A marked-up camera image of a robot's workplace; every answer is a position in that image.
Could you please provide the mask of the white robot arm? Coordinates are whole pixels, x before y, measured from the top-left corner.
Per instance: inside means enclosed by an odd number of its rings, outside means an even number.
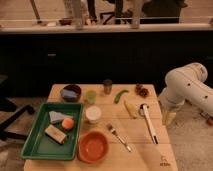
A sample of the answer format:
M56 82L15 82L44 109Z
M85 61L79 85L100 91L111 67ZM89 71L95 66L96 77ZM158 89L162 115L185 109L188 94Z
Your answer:
M186 100L213 117L213 88L205 84L207 77L207 69L200 63L190 63L166 74L166 87L158 96L164 125L172 122Z

